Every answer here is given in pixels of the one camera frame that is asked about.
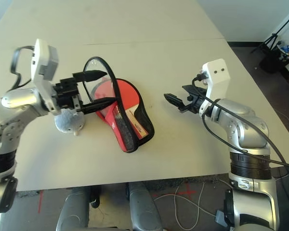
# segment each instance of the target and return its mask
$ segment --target tabletop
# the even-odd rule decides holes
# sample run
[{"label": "tabletop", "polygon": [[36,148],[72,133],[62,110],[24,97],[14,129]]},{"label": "tabletop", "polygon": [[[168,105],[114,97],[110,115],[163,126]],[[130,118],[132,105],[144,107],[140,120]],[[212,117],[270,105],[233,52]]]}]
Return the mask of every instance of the tabletop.
[{"label": "tabletop", "polygon": [[[9,73],[14,49],[34,45],[36,38],[58,50],[54,83],[81,71],[91,56],[103,57],[117,78],[139,90],[155,135],[127,154],[96,114],[85,116],[78,136],[59,132],[52,115],[37,118],[25,129],[17,150],[18,191],[228,172],[227,146],[205,130],[199,115],[179,113],[163,96],[186,99],[181,86],[190,84],[204,63],[218,58],[225,59],[231,77],[227,98],[252,107],[265,120],[272,141],[289,162],[288,131],[195,1],[14,0],[0,22],[0,97],[15,79]],[[23,52],[19,61],[24,78],[30,76],[30,55]],[[218,125],[210,127],[226,138]],[[271,158],[278,160],[273,151]]]}]

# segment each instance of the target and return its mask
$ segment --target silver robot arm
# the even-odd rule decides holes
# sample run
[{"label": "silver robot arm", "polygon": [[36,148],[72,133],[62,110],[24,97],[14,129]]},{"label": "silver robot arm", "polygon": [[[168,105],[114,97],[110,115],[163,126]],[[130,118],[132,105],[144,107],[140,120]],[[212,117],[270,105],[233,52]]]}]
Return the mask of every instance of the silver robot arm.
[{"label": "silver robot arm", "polygon": [[16,167],[15,153],[21,134],[32,120],[49,112],[58,115],[63,108],[89,114],[102,110],[116,101],[116,98],[106,97],[83,104],[81,100],[77,83],[100,79],[107,75],[106,72],[99,70],[78,72],[74,73],[73,77],[62,79],[60,83],[53,85],[51,81],[57,66],[56,48],[37,39],[31,60],[31,81],[35,87],[29,89],[16,87],[8,91],[0,101],[0,213],[8,211],[12,206],[17,186],[17,179],[13,177]]},{"label": "silver robot arm", "polygon": [[56,49],[40,39],[31,63],[30,89],[15,89],[0,100],[0,213],[8,211],[16,192],[15,153],[25,127],[35,118],[60,113],[56,92],[50,81],[58,64]]},{"label": "silver robot arm", "polygon": [[[263,158],[270,157],[266,140],[253,128],[229,113],[208,102],[203,95],[220,106],[245,118],[268,136],[266,123],[255,112],[244,105],[225,99],[230,76],[223,59],[208,62],[202,66],[201,79],[207,89],[192,85],[183,86],[189,93],[190,104],[175,95],[164,94],[166,100],[177,106],[180,112],[191,111],[203,114],[206,120],[218,123],[227,133],[228,142],[238,149]],[[231,171],[229,181],[233,189],[226,191],[224,214],[228,225],[235,230],[264,231],[278,230],[279,213],[275,179],[272,178],[269,162],[246,156],[230,148]]]}]

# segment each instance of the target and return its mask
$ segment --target black electrical cable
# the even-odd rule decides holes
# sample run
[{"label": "black electrical cable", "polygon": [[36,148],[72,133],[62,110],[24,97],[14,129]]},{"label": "black electrical cable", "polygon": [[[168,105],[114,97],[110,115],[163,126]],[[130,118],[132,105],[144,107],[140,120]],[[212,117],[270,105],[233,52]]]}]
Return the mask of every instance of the black electrical cable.
[{"label": "black electrical cable", "polygon": [[[282,161],[282,163],[279,162],[279,161],[275,161],[275,160],[267,160],[267,161],[272,162],[272,163],[275,163],[275,164],[280,164],[280,165],[287,166],[287,167],[286,167],[286,170],[287,170],[287,172],[288,172],[288,174],[289,174],[289,164],[286,163],[286,160],[285,160],[285,158],[283,157],[283,155],[281,154],[281,152],[278,150],[278,148],[275,146],[275,144],[267,137],[267,135],[265,135],[265,134],[264,134],[257,126],[255,126],[253,123],[251,123],[251,122],[249,122],[248,120],[246,120],[246,119],[244,119],[244,118],[236,115],[235,113],[229,111],[228,109],[220,106],[219,104],[217,104],[216,102],[214,102],[214,101],[211,100],[210,98],[208,98],[208,97],[206,97],[205,95],[203,95],[203,94],[198,90],[198,88],[197,88],[196,85],[195,85],[195,82],[196,82],[197,80],[201,81],[202,79],[205,79],[205,78],[204,78],[204,75],[203,75],[203,74],[198,74],[197,77],[195,77],[195,78],[192,80],[192,85],[194,86],[194,88],[195,88],[195,90],[197,91],[197,93],[198,93],[201,97],[203,97],[204,99],[206,99],[208,102],[210,102],[212,105],[214,105],[214,106],[222,109],[223,111],[227,112],[228,114],[232,115],[233,117],[235,117],[235,118],[243,121],[244,123],[246,123],[247,125],[249,125],[250,127],[252,127],[257,133],[259,133],[259,134],[271,145],[271,147],[272,147],[273,150],[276,152],[276,154],[278,155],[278,157],[280,158],[280,160]],[[218,136],[217,136],[215,133],[213,133],[212,131],[211,131],[210,133],[211,133],[212,135],[214,134],[214,137],[218,138],[220,141],[223,140],[222,138],[218,137]],[[227,141],[224,141],[224,140],[223,140],[222,142],[225,143],[226,145],[228,145],[229,147],[230,147],[230,145],[231,145],[231,144],[229,144]],[[238,152],[243,153],[243,154],[250,155],[250,156],[253,157],[253,158],[260,159],[260,157],[256,157],[255,155],[252,155],[252,154],[249,154],[249,153],[247,153],[247,152],[244,152],[243,150],[238,149],[238,148],[236,148],[236,147],[234,147],[234,146],[232,146],[232,148],[235,149],[235,150],[237,150]]]},{"label": "black electrical cable", "polygon": [[287,197],[287,199],[289,200],[289,194],[288,194],[288,192],[287,192],[287,190],[286,190],[286,187],[285,187],[285,184],[284,184],[284,182],[283,182],[283,177],[280,177],[279,179],[280,179],[280,181],[281,181],[281,185],[282,185],[282,187],[283,187],[283,189],[284,189],[284,192],[285,192],[285,194],[286,194],[286,197]]},{"label": "black electrical cable", "polygon": [[34,51],[34,46],[24,46],[24,47],[19,47],[17,48],[15,51],[14,51],[14,54],[13,54],[13,58],[12,58],[12,63],[11,63],[11,67],[10,67],[10,72],[14,75],[17,75],[17,79],[14,83],[14,85],[11,87],[11,89],[9,90],[14,90],[14,89],[17,89],[17,88],[21,88],[23,86],[25,86],[26,84],[28,84],[31,79],[29,79],[26,83],[20,85],[20,82],[21,82],[21,74],[16,72],[16,67],[17,67],[17,62],[18,62],[18,57],[19,57],[19,53],[22,49],[27,49],[27,50],[32,50]]},{"label": "black electrical cable", "polygon": [[[87,70],[87,67],[88,67],[88,64],[89,64],[90,61],[91,61],[91,59],[89,59],[89,60],[86,62],[85,66],[84,66],[84,68],[83,68],[83,71],[84,71],[84,72]],[[82,85],[83,85],[83,88],[85,89],[85,91],[86,91],[86,93],[87,93],[87,96],[88,96],[90,102],[91,102],[91,103],[94,103],[94,100],[92,99],[92,97],[91,97],[91,95],[90,95],[90,93],[89,93],[89,91],[88,91],[88,89],[87,89],[86,82],[83,81],[83,82],[82,82]]]},{"label": "black electrical cable", "polygon": [[253,157],[255,159],[259,159],[259,160],[264,160],[264,161],[267,161],[267,162],[271,162],[271,163],[275,163],[275,164],[278,164],[278,165],[283,165],[283,166],[288,166],[289,167],[289,164],[287,163],[282,163],[282,162],[279,162],[279,161],[276,161],[276,160],[271,160],[271,159],[266,159],[266,158],[262,158],[262,157],[259,157],[259,156],[256,156],[256,155],[253,155],[253,154],[250,154],[246,151],[243,151],[235,146],[233,146],[232,144],[228,143],[227,141],[225,141],[223,138],[219,137],[218,135],[216,135],[207,125],[206,123],[206,120],[205,120],[205,114],[202,114],[202,122],[203,122],[203,125],[204,127],[207,129],[207,131],[212,135],[214,136],[215,138],[217,138],[219,141],[223,142],[224,144],[226,144],[227,146],[229,146],[230,148],[233,148],[234,150],[237,150],[238,152],[242,153],[242,154],[245,154],[245,155],[248,155],[250,157]]}]

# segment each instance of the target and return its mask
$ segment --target white plush toy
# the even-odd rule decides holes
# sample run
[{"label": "white plush toy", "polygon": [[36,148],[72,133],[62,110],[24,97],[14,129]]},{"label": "white plush toy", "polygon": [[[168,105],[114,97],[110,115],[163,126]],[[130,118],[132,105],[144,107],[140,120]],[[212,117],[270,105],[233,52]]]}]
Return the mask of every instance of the white plush toy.
[{"label": "white plush toy", "polygon": [[83,112],[76,112],[76,110],[62,109],[60,115],[54,117],[54,122],[59,131],[64,133],[74,133],[78,135],[85,123],[85,116]]}]

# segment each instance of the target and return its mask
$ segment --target tripod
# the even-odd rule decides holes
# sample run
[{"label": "tripod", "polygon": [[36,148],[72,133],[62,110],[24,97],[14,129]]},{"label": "tripod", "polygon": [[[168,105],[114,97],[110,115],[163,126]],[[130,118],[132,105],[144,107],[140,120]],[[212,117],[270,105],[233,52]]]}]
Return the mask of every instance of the tripod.
[{"label": "tripod", "polygon": [[271,41],[273,40],[273,42],[272,42],[272,44],[271,44],[271,47],[270,47],[270,50],[271,50],[271,49],[273,48],[273,45],[274,45],[276,39],[277,39],[278,33],[279,33],[288,23],[289,23],[289,19],[288,19],[288,21],[285,22],[285,24],[284,24],[276,33],[273,33],[267,40],[265,40],[263,43],[261,43],[261,44],[260,44],[258,47],[256,47],[255,49],[253,49],[253,50],[251,51],[251,53],[253,53],[253,52],[256,51],[257,49],[259,49],[259,48],[262,47],[263,45],[269,44],[269,42],[271,42]]}]

